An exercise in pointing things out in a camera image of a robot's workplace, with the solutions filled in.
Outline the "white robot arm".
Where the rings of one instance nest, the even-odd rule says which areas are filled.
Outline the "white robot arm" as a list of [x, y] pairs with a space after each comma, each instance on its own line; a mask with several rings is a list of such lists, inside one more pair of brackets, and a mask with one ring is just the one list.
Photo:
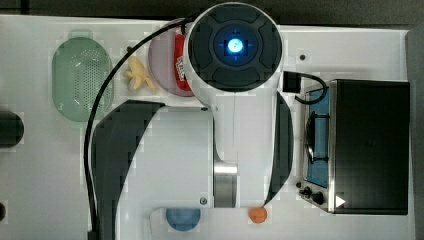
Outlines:
[[284, 54], [276, 23], [239, 2], [187, 23], [183, 70], [200, 105], [127, 100], [97, 124], [99, 218], [90, 240], [153, 240], [156, 210], [189, 231], [205, 209], [264, 206], [290, 173], [292, 120], [277, 90]]

